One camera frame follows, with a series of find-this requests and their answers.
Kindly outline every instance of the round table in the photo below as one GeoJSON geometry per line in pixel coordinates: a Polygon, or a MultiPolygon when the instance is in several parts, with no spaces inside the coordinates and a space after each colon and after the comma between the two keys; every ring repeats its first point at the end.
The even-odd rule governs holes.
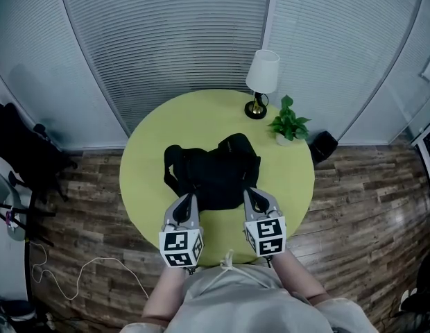
{"type": "MultiPolygon", "coordinates": [[[[312,199],[314,182],[309,147],[296,141],[279,146],[267,125],[278,115],[268,106],[262,120],[244,114],[252,96],[233,90],[211,89],[190,92],[167,101],[137,126],[124,151],[119,181],[130,220],[157,248],[164,213],[177,195],[163,181],[164,150],[178,144],[207,151],[234,133],[247,136],[261,157],[257,187],[272,194],[286,217],[289,237],[300,225],[312,199]]],[[[243,205],[234,210],[203,211],[204,249],[198,264],[219,264],[229,249],[234,262],[246,263],[255,254],[243,233],[243,205]]]]}

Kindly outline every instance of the white plant pot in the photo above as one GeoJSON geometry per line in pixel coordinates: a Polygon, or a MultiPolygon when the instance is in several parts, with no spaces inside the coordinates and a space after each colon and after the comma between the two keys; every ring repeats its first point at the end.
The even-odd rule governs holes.
{"type": "Polygon", "coordinates": [[[293,141],[289,141],[288,139],[286,139],[281,133],[277,133],[276,140],[277,140],[277,143],[283,147],[288,147],[293,142],[293,141]]]}

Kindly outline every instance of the white cable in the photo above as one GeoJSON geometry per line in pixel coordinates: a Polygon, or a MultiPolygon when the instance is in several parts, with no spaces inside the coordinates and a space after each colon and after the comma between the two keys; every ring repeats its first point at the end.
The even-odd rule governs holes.
{"type": "Polygon", "coordinates": [[[35,279],[35,277],[33,276],[33,270],[35,270],[35,266],[43,266],[45,263],[47,263],[47,252],[46,252],[46,249],[44,248],[44,246],[42,246],[41,244],[34,243],[34,242],[32,242],[32,241],[30,241],[30,243],[34,244],[35,246],[40,246],[40,247],[42,248],[42,250],[44,251],[44,254],[45,254],[45,256],[46,256],[46,259],[44,260],[44,263],[41,263],[41,264],[34,264],[34,265],[32,266],[32,273],[31,273],[32,278],[33,278],[33,279],[34,279],[34,280],[39,284],[39,283],[41,282],[41,280],[42,280],[42,276],[44,275],[44,273],[45,273],[45,272],[50,273],[50,274],[53,276],[53,279],[55,279],[55,282],[56,282],[56,284],[57,284],[57,286],[58,286],[59,290],[61,291],[61,293],[63,294],[63,296],[64,296],[67,300],[74,300],[74,299],[76,298],[76,296],[78,296],[78,294],[79,294],[79,279],[81,278],[81,274],[83,273],[83,269],[84,269],[87,265],[89,265],[90,263],[94,262],[95,260],[99,260],[99,259],[104,259],[104,260],[116,260],[118,263],[120,263],[122,266],[124,266],[124,268],[126,268],[127,270],[129,270],[129,271],[132,273],[132,275],[135,277],[135,279],[137,279],[139,286],[141,287],[142,291],[144,292],[144,294],[145,294],[145,295],[146,295],[146,297],[148,298],[148,294],[146,293],[146,290],[144,290],[143,285],[141,285],[141,282],[139,281],[138,277],[135,275],[135,273],[134,273],[133,271],[131,271],[131,270],[130,270],[126,265],[124,265],[123,263],[121,263],[117,258],[104,258],[104,257],[96,257],[96,258],[94,258],[94,259],[90,260],[89,262],[85,263],[85,264],[81,267],[81,270],[80,270],[80,272],[79,272],[78,279],[76,280],[76,295],[75,295],[74,297],[72,297],[72,298],[68,298],[68,297],[65,295],[65,293],[62,291],[62,289],[60,288],[60,285],[58,284],[58,281],[56,280],[55,275],[54,275],[50,270],[44,269],[44,270],[41,272],[41,277],[40,277],[39,281],[35,279]]]}

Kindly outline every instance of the gray shirt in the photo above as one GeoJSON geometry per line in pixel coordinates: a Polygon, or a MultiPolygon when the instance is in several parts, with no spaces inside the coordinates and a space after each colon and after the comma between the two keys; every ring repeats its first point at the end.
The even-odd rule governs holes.
{"type": "Polygon", "coordinates": [[[315,307],[289,294],[272,269],[238,265],[189,277],[184,302],[167,328],[133,323],[121,333],[377,332],[356,303],[344,298],[315,307]]]}

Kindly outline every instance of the black speaker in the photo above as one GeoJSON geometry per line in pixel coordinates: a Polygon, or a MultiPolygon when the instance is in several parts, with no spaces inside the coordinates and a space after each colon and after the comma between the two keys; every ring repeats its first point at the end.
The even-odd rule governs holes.
{"type": "Polygon", "coordinates": [[[338,142],[329,132],[321,132],[309,145],[313,165],[326,160],[336,150],[337,146],[338,142]]]}

